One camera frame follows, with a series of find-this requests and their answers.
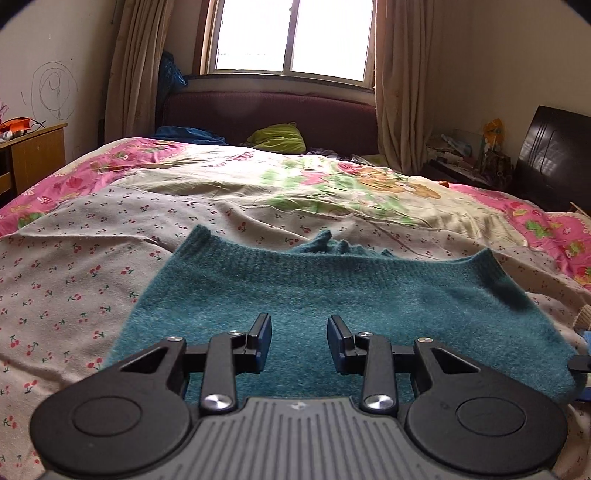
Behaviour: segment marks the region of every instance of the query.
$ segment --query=pillow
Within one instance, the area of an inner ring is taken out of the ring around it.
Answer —
[[[306,152],[306,144],[295,123],[271,125],[254,132],[246,143],[249,147],[273,153],[299,155]]]

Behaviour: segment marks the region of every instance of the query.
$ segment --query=window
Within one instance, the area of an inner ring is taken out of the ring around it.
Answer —
[[[374,0],[217,0],[208,73],[371,87]]]

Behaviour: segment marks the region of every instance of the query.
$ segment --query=wooden dresser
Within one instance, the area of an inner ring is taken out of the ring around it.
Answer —
[[[40,128],[0,143],[0,207],[66,165],[65,127]]]

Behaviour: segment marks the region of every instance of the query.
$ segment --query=curtain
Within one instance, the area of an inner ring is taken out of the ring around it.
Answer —
[[[111,63],[105,141],[154,132],[158,67],[174,0],[125,0]]]
[[[375,96],[380,153],[389,166],[418,174],[427,157],[432,112],[437,0],[376,0]]]

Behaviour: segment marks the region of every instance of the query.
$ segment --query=window pane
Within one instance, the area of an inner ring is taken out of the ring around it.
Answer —
[[[217,70],[283,70],[291,0],[225,0]]]
[[[363,81],[373,0],[300,0],[291,69]]]

